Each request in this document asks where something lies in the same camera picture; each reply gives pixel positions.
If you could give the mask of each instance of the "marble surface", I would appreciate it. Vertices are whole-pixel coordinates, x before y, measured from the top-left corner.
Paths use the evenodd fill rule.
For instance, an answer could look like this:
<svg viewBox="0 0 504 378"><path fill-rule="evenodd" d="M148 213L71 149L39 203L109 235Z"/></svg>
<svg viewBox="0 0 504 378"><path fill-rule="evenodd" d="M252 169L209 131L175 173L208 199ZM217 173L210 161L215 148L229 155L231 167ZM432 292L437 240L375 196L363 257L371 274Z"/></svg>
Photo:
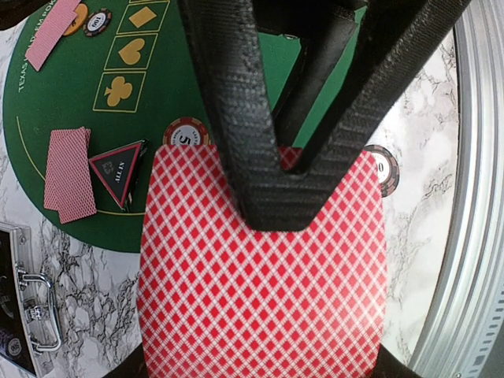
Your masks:
<svg viewBox="0 0 504 378"><path fill-rule="evenodd" d="M0 32L0 94L21 28ZM389 265L384 345L405 363L428 313L450 225L458 148L456 74L449 35L371 141L389 149L401 169L398 190L384 199ZM31 227L35 267L57 283L64 346L53 354L54 371L47 377L100 377L120 364L141 340L135 310L139 255L94 248L44 219L16 180L2 128L0 221ZM25 376L0 359L0 378Z"/></svg>

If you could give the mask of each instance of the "yellow diamond symbol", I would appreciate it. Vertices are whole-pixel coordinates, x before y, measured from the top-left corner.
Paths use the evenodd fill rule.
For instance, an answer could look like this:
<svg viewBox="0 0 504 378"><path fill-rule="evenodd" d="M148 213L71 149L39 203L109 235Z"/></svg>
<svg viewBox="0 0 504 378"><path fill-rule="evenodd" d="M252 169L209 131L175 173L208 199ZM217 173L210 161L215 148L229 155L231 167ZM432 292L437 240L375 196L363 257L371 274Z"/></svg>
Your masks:
<svg viewBox="0 0 504 378"><path fill-rule="evenodd" d="M156 18L156 16L156 13L150 10L148 6L144 6L137 13L129 17L129 20L138 29L147 24L149 21L152 21L154 18Z"/></svg>

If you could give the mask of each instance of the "heart symbol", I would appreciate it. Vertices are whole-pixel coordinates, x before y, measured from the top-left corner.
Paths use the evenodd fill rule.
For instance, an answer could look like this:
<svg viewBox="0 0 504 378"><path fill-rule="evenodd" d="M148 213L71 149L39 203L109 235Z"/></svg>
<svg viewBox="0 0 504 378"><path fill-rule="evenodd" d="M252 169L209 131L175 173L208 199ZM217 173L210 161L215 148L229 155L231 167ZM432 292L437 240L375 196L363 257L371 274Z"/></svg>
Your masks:
<svg viewBox="0 0 504 378"><path fill-rule="evenodd" d="M145 41L141 38L133 39L129 44L119 51L119 55L127 65L136 65L142 55L140 50L145 46Z"/></svg>

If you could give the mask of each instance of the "green poker mat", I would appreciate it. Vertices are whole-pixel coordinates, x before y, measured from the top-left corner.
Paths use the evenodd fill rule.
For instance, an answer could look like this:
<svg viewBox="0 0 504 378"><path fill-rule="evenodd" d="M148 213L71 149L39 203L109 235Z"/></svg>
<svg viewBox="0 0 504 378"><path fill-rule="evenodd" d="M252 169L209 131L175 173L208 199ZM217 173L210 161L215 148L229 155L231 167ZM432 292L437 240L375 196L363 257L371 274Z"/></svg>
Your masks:
<svg viewBox="0 0 504 378"><path fill-rule="evenodd" d="M41 71L36 72L24 55L53 4L48 3L30 16L10 63L3 104L9 159L27 196L62 231L100 248L138 253L150 169L167 127L180 117L193 117L203 122L211 134L177 2L86 0L89 14L101 8L112 12L107 29L94 37L85 36L83 30L62 37ZM365 9L356 12L358 22L364 12ZM133 23L143 14L149 15L148 22ZM357 33L324 86L296 146L305 146L341 88ZM300 46L298 40L283 36L260 35L260 39L273 107ZM122 54L127 56L126 64L119 53L127 46L128 54ZM128 98L109 106L107 88L118 76L131 83L133 90ZM43 208L50 132L83 126L91 129L89 157L140 139L150 141L149 150L140 169L130 213L120 211L91 172L98 214L60 224L57 212Z"/></svg>

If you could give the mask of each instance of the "red triangle outline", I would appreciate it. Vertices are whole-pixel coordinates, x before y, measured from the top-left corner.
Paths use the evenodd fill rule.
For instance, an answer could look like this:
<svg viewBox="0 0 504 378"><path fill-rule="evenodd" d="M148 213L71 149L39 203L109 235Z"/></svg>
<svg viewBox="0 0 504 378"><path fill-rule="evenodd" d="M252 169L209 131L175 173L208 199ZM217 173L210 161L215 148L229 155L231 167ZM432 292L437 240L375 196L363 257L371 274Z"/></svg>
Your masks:
<svg viewBox="0 0 504 378"><path fill-rule="evenodd" d="M133 171L135 170L135 163L138 160L138 156L139 156L139 153L140 153L140 149L142 148L142 144L143 144L143 142L137 142L137 143L130 144L128 146L119 148L117 150L111 150L109 152L105 152L104 154L97 155L97 156L94 156L91 159L89 159L89 165L93 169L94 173L96 174L96 176L98 176L98 178L100 179L100 181L102 181L102 184L105 186L106 190L109 192L109 194L112 196L113 200L116 202L116 204L119 205L120 208L123 208L124 207L124 203L126 202L126 195L128 194L129 182L132 179ZM96 168L95 162L97 160L102 160L103 158L107 158L108 156L116 155L116 154L120 154L121 152L128 151L128 150L130 150L132 148L136 148L136 152L135 152L135 155L133 156L133 162L132 162L132 166L131 166L131 168L129 170L129 173L128 173L128 178L126 179L126 184L124 185L123 194L121 196L121 199L119 199L115 195L115 193L113 192L113 190L110 188L110 186L108 185L108 183L106 182L106 180L103 178L103 176L100 174L100 172L98 171L98 169Z"/></svg>

